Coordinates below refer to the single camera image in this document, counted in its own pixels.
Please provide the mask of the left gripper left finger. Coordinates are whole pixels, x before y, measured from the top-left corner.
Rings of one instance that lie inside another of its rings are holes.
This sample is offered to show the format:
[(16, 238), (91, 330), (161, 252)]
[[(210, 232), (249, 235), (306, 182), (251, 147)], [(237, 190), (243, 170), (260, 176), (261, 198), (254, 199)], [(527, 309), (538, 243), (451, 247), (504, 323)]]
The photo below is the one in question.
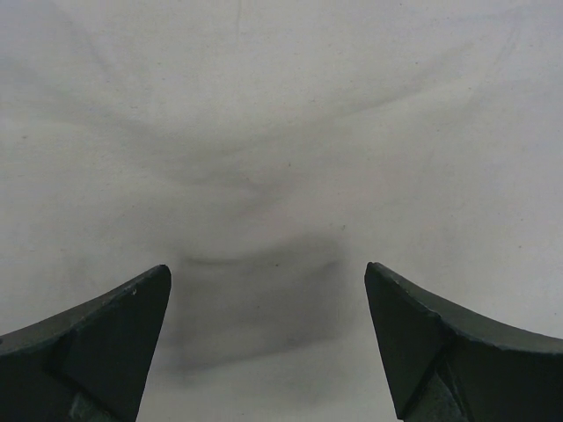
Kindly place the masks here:
[(134, 421), (171, 293), (159, 265), (1, 337), (3, 421)]

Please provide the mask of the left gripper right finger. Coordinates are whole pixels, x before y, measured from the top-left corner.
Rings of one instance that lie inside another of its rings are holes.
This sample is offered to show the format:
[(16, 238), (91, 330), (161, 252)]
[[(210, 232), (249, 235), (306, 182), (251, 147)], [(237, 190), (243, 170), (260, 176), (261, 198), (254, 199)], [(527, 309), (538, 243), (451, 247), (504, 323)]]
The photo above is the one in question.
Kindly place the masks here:
[(364, 277), (400, 421), (560, 421), (562, 341), (500, 323), (379, 263)]

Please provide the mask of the beige cloth wrap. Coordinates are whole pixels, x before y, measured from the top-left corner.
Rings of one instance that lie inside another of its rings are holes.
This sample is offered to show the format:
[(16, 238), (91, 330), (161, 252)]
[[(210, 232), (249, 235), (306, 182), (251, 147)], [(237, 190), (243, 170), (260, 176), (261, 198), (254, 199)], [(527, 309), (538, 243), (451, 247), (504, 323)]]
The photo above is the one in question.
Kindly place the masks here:
[(2, 2), (2, 332), (165, 264), (140, 420), (392, 421), (370, 262), (561, 336), (561, 2)]

